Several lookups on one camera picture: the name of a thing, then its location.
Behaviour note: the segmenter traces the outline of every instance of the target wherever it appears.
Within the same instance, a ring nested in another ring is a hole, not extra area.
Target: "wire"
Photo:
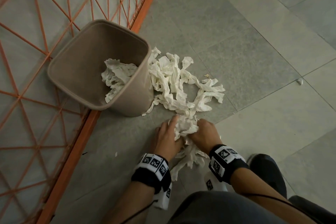
[[[131,217],[128,217],[126,220],[124,220],[123,222],[121,222],[120,224],[125,224],[126,222],[130,221],[132,218],[134,218],[135,216],[139,215],[140,213],[142,213],[143,211],[147,210],[149,207],[152,206],[152,204],[154,204],[155,202],[157,202],[157,200],[154,200],[153,202],[151,202],[149,205],[147,205],[145,208],[142,208],[141,210],[137,211],[136,213],[134,213]]]
[[[266,197],[266,198],[270,198],[270,199],[274,199],[276,201],[282,202],[286,205],[289,205],[295,209],[297,209],[298,211],[300,211],[301,213],[305,214],[306,216],[308,216],[309,218],[311,218],[313,221],[315,221],[317,224],[323,224],[322,222],[320,222],[319,220],[317,220],[316,218],[314,218],[313,216],[310,216],[309,214],[305,213],[304,211],[302,211],[300,208],[296,207],[295,205],[292,205],[291,203],[288,203],[284,200],[281,200],[279,198],[276,197],[272,197],[272,196],[267,196],[267,195],[262,195],[262,194],[254,194],[254,193],[242,193],[241,194],[244,197]]]

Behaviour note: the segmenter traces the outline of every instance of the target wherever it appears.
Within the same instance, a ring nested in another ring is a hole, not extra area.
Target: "tissue paper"
[[[105,64],[107,68],[101,74],[101,78],[111,88],[110,92],[105,96],[105,101],[108,103],[130,80],[138,67],[132,63],[121,63],[120,60],[116,59],[108,59],[105,61]]]
[[[151,83],[156,91],[162,92],[155,96],[152,105],[146,113],[150,113],[153,107],[163,104],[166,109],[173,110],[180,114],[175,127],[175,140],[181,136],[185,137],[185,148],[176,156],[182,160],[170,171],[173,181],[177,180],[179,170],[187,165],[192,168],[195,162],[198,165],[204,165],[204,159],[208,156],[201,152],[187,135],[195,133],[198,130],[196,112],[211,111],[212,108],[206,103],[215,97],[219,103],[223,102],[225,89],[222,85],[214,86],[217,79],[205,79],[202,82],[193,76],[186,69],[194,63],[191,57],[184,57],[182,60],[182,69],[179,69],[179,56],[176,54],[166,53],[166,56],[156,57],[161,52],[155,47],[152,50],[148,60],[149,75]],[[199,91],[193,102],[187,101],[187,94],[183,92],[183,83],[195,84]]]

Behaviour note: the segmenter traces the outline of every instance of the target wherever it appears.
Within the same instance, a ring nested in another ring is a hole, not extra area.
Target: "black shoe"
[[[286,184],[274,159],[266,154],[253,154],[248,158],[247,164],[260,179],[287,198]]]

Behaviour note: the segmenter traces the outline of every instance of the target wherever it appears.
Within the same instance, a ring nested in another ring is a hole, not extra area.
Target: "wastebasket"
[[[51,61],[48,77],[62,91],[93,110],[111,109],[135,117],[150,107],[154,91],[148,73],[150,45],[132,31],[107,20],[88,23]],[[102,82],[107,59],[135,64],[138,69],[109,102]]]

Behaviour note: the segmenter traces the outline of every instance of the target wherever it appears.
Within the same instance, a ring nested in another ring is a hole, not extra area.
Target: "orange frame bar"
[[[148,10],[153,0],[145,0],[140,8],[140,11],[132,25],[131,30],[138,33],[142,22],[144,21]],[[37,224],[47,224],[50,222],[54,215],[56,208],[63,196],[63,193],[68,186],[71,176],[75,170],[75,167],[82,156],[82,152],[89,140],[93,129],[97,123],[101,111],[91,110],[89,116],[75,142],[72,151],[69,154],[67,161],[57,179],[54,188],[52,189],[50,196],[41,212],[41,215],[37,221]]]

